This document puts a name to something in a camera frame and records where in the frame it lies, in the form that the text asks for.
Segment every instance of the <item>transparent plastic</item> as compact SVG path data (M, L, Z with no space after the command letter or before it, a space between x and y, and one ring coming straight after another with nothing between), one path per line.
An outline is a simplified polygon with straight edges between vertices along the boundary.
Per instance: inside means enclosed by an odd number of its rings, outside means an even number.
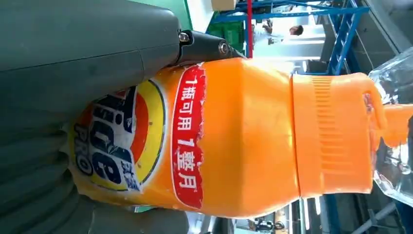
M413 47L374 69L369 77L375 82L383 104L412 104ZM406 125L409 133L405 144L389 147L381 141L374 181L384 194L413 207L413 118Z

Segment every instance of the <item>blue steel frame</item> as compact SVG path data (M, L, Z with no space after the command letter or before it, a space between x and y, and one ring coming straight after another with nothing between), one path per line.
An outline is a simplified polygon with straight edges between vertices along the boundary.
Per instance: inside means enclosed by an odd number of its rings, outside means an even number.
M325 73L318 73L317 75L340 75L341 69L346 61L347 54L351 47L351 42L354 35L356 34L356 29L360 21L361 15L370 10L369 7L358 7L355 0L348 0L342 8L330 7L330 6L318 6L309 5L307 2L312 2L316 0L264 0L253 2L252 7L260 6L282 6L282 5L300 5L300 6L311 6L316 8L316 10L310 12L298 12L298 13L267 13L267 14L256 14L252 15L254 20L262 20L269 18L285 18L285 17L305 17L305 16L322 16L330 15L332 23L334 25L334 30L336 32L336 43L334 44L333 52L330 57L330 62ZM245 10L247 7L246 3L238 3L235 10L225 12L216 18L212 19L211 23L217 22L230 22L230 21L245 21L247 16L231 16L231 14ZM245 30L245 38L250 36L248 31Z

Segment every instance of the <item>ribbed bottle cap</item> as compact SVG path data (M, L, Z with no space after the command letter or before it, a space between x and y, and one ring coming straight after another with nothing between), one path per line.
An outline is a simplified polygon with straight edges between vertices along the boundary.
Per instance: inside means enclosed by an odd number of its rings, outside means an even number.
M296 157L303 197L368 193L372 155L386 126L365 74L293 77Z

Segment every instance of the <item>green crate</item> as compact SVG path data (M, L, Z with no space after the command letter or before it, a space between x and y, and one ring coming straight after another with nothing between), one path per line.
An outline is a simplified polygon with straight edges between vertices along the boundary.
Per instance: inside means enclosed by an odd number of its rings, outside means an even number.
M213 23L208 27L208 33L225 38L229 44L240 44L244 42L244 25L242 22Z
M208 30L208 34L216 36L216 37L224 38L224 32L222 30L218 30L218 29Z
M244 54L244 43L232 44L231 47L234 48L235 50L238 50L238 52Z

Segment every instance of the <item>red pole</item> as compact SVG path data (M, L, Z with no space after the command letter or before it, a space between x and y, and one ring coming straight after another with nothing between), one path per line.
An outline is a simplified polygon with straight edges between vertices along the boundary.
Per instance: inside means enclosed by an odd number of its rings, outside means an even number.
M252 0L247 0L247 20L246 20L246 29L248 30L248 54L252 58L252 49L254 44L252 43Z

